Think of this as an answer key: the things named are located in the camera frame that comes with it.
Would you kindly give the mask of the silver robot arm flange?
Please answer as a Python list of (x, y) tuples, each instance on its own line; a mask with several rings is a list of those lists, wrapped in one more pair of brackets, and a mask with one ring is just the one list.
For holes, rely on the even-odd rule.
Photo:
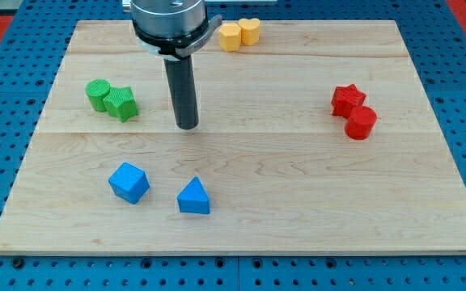
[(222, 25), (221, 15), (208, 16), (204, 0), (123, 0), (122, 6), (140, 46), (167, 61), (190, 57)]

